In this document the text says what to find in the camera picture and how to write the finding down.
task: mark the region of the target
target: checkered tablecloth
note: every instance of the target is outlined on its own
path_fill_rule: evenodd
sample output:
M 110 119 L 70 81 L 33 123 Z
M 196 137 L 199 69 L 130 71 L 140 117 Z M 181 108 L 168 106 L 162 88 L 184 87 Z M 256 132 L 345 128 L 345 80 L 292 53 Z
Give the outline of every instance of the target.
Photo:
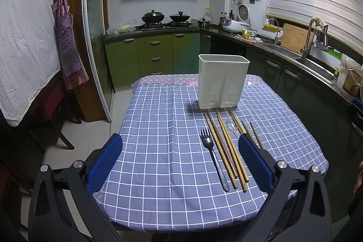
M 245 83 L 233 110 L 240 120 L 254 123 L 264 148 L 276 160 L 299 169 L 317 165 L 322 172 L 327 170 L 319 145 L 266 83 Z M 138 231 L 187 232 L 225 227 L 257 214 L 267 195 L 248 167 L 248 191 L 243 193 L 240 184 L 234 190 L 214 146 L 230 187 L 228 193 L 222 189 L 198 136 L 207 126 L 202 111 L 195 85 L 136 88 L 120 130 L 123 151 L 94 195 L 110 221 Z M 219 109 L 224 121 L 227 111 Z M 211 112 L 220 130 L 215 110 Z M 236 136 L 230 134 L 237 145 Z

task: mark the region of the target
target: cutting board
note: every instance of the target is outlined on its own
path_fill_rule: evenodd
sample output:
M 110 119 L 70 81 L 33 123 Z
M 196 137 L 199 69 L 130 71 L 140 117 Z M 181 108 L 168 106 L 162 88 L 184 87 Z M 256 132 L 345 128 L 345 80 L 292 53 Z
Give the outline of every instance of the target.
M 307 30 L 290 24 L 284 24 L 282 27 L 284 34 L 281 36 L 281 46 L 301 54 L 304 48 L 307 36 Z M 310 44 L 313 41 L 314 33 L 310 33 Z

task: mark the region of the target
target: tile backsplash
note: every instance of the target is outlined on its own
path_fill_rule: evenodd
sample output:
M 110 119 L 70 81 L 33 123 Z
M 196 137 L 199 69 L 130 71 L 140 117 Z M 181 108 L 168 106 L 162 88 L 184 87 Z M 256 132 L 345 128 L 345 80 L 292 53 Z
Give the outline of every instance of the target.
M 137 26 L 143 25 L 141 17 L 151 10 L 165 15 L 163 23 L 171 21 L 170 15 L 183 10 L 190 19 L 202 18 L 205 8 L 209 7 L 209 0 L 107 0 L 108 22 L 123 25 L 131 19 L 137 21 Z

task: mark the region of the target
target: silver bolt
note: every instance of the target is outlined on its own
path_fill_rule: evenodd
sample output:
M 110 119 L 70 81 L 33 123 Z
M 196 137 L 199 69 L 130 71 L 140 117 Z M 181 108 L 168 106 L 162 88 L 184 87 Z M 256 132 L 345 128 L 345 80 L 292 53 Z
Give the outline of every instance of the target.
M 279 161 L 279 162 L 277 162 L 277 166 L 280 168 L 286 168 L 287 163 L 285 161 Z
M 77 160 L 75 162 L 73 162 L 73 167 L 74 168 L 81 168 L 83 165 L 83 161 L 82 160 Z
M 46 165 L 46 164 L 42 165 L 40 168 L 41 172 L 46 172 L 47 170 L 48 170 L 48 165 Z
M 315 166 L 315 165 L 313 165 L 313 166 L 311 167 L 311 170 L 312 170 L 313 172 L 316 172 L 316 173 L 320 172 L 320 169 L 319 169 L 317 166 Z

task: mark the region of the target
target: water faucet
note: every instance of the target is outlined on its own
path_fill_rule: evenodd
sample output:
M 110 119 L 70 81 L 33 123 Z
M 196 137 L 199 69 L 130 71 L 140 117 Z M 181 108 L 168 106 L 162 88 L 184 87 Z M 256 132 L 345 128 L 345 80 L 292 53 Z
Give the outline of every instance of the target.
M 309 56 L 310 51 L 311 51 L 311 43 L 309 44 L 309 39 L 310 39 L 311 27 L 312 27 L 314 22 L 315 22 L 316 26 L 319 26 L 323 30 L 323 33 L 324 33 L 324 47 L 326 47 L 327 44 L 328 44 L 328 37 L 327 37 L 328 25 L 325 25 L 325 22 L 322 19 L 318 18 L 318 17 L 312 18 L 310 20 L 309 28 L 307 30 L 306 43 L 305 43 L 305 46 L 304 46 L 304 48 L 302 50 L 302 56 L 301 56 L 302 59 L 306 59 Z
M 276 23 L 277 23 L 277 28 L 278 28 L 278 27 L 279 27 L 279 25 L 278 25 L 278 20 L 276 20 L 275 18 L 270 18 L 270 19 L 268 19 L 267 24 L 269 24 L 269 22 L 270 22 L 271 20 L 276 21 Z M 276 37 L 275 37 L 275 43 L 274 43 L 274 46 L 277 46 L 277 34 L 278 34 L 278 29 L 277 29 L 277 31 L 276 31 Z

